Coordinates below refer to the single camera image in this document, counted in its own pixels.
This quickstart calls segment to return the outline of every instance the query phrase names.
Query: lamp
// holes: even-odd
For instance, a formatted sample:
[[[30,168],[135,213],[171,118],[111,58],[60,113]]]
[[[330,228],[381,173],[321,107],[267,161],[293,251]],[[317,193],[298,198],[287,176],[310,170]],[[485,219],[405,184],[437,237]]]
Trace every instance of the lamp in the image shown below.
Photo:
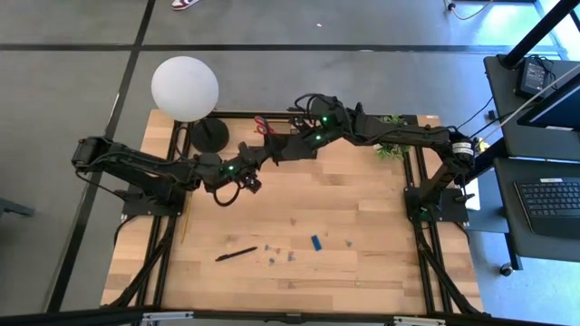
[[[191,144],[202,153],[217,153],[229,140],[224,122],[205,118],[218,103],[216,75],[198,59],[168,59],[153,73],[151,94],[158,108],[173,119],[198,121],[189,130]]]

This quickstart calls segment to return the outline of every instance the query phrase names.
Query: small blue object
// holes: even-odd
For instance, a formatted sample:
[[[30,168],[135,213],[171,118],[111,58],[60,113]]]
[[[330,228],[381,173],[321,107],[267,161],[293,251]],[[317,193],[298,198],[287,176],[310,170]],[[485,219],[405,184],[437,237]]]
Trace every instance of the small blue object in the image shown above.
[[[313,235],[312,236],[312,244],[314,245],[314,249],[316,251],[321,250],[323,247],[320,245],[320,240],[318,240],[318,236],[317,235]]]

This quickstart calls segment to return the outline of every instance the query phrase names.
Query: black metal frame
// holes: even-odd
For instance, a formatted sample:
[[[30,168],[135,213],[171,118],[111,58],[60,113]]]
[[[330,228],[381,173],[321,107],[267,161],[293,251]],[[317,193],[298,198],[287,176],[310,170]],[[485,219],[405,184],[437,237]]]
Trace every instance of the black metal frame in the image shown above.
[[[507,68],[516,67],[522,58],[552,32],[554,27],[569,15],[578,4],[580,4],[580,0],[560,0],[516,47],[502,58],[502,64]]]
[[[254,112],[224,112],[215,111],[211,113],[212,117],[220,118],[238,118],[251,119],[256,114]],[[288,119],[295,115],[295,113],[260,113],[261,116],[269,119]],[[410,124],[417,124],[415,116],[403,116]],[[178,136],[175,132],[180,127],[180,123],[175,123],[171,140],[169,142],[168,158],[172,158],[175,148],[177,147]],[[190,143],[184,141],[183,153],[187,155],[190,149]],[[417,163],[420,168],[420,178],[427,178],[427,169],[425,167],[422,150],[417,149]],[[407,187],[414,186],[414,176],[411,168],[411,159],[409,153],[403,155],[403,166],[405,168],[405,177],[407,180]],[[162,295],[164,289],[165,278],[169,268],[169,253],[172,246],[173,235],[175,233],[175,224],[177,217],[170,216],[169,224],[166,228],[163,238],[157,243],[160,229],[160,216],[155,216],[151,227],[150,240],[147,250],[147,258],[145,259],[143,269],[138,272],[135,279],[131,283],[140,284],[137,288],[132,288],[128,295],[122,295],[118,300],[109,306],[101,307],[96,310],[77,311],[77,312],[53,312],[36,315],[12,316],[0,318],[0,323],[3,325],[25,325],[25,324],[39,324],[39,325],[101,325],[105,323],[120,324],[121,322],[131,322],[133,325],[138,325],[140,321],[146,321],[150,316],[148,313],[166,312],[171,313],[172,310],[162,310],[160,308],[162,302]],[[440,250],[440,239],[437,233],[436,222],[429,222],[430,237],[433,246],[436,249],[431,251],[430,246],[423,235],[423,229],[420,221],[411,221],[413,224],[413,233],[415,234],[417,252],[420,262],[420,277],[423,284],[423,292],[426,306],[426,314],[421,316],[427,319],[442,319],[447,321],[448,325],[464,325],[465,321],[473,322],[479,325],[528,325],[530,323],[524,321],[510,321],[492,318],[486,313],[480,313],[469,305],[469,302],[463,297],[453,281],[445,273],[443,267],[443,258]],[[148,288],[149,273],[156,261],[160,258],[159,275],[155,288],[155,296],[153,305],[142,305],[146,296]],[[434,297],[430,285],[429,266],[439,276],[440,288],[442,295],[442,302],[444,312],[437,312],[434,305]],[[461,314],[453,313],[450,304],[450,290],[454,293],[454,300],[459,306]],[[137,303],[140,306],[128,307],[133,294],[137,293]],[[226,311],[193,311],[193,312],[177,312],[175,313],[183,318],[195,319],[230,319],[230,320],[255,320],[255,321],[281,321],[290,324],[303,323],[307,321],[338,321],[338,322],[382,322],[390,323],[393,321],[400,321],[403,318],[412,318],[415,316],[400,316],[393,314],[349,314],[349,313],[301,313],[301,312],[226,312]]]
[[[578,13],[575,10],[573,10],[572,13],[570,13],[570,16],[572,17],[572,21],[576,25],[578,32],[580,32],[580,18],[578,18]]]

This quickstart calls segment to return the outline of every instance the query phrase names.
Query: wooden table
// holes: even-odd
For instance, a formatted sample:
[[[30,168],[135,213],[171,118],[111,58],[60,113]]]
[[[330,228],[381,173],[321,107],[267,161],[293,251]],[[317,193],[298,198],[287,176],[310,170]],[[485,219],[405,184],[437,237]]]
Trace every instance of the wooden table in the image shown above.
[[[223,121],[229,127],[230,141],[220,153],[222,158],[235,156],[240,141],[262,145],[253,120]],[[421,116],[419,122],[440,124],[433,116]],[[153,110],[141,150],[165,158],[172,126],[173,120]],[[282,132],[289,127],[278,123],[274,128]],[[411,156],[418,179],[416,160]],[[431,175],[440,161],[427,149],[425,159]],[[406,180],[401,161],[380,160],[372,148],[357,148],[341,139],[320,149],[316,160],[282,162],[280,167],[267,161],[258,178],[263,186],[257,194],[242,190],[237,201],[226,208],[216,205],[202,189],[192,194],[176,229],[164,308],[425,312],[417,247],[405,217],[402,190]],[[233,193],[233,187],[226,187],[218,196],[225,201]],[[142,216],[122,229],[102,303],[116,299],[141,268],[151,221],[151,216]],[[439,230],[449,275],[481,309],[466,236],[453,224],[439,223]],[[314,250],[312,235],[320,238],[321,251]],[[258,249],[215,262],[222,254],[250,246]],[[289,262],[290,251],[295,260]],[[156,280],[154,271],[148,303]],[[432,271],[431,282],[441,309]]]

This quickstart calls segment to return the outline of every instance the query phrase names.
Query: red scissors handle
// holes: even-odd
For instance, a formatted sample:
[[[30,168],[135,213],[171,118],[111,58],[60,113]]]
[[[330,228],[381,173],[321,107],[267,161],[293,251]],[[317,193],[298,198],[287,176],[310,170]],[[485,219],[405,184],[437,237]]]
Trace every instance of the red scissors handle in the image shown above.
[[[274,129],[272,129],[272,127],[270,127],[270,125],[268,124],[268,121],[266,119],[264,119],[260,116],[255,116],[254,121],[256,122],[256,131],[260,135],[275,133]]]

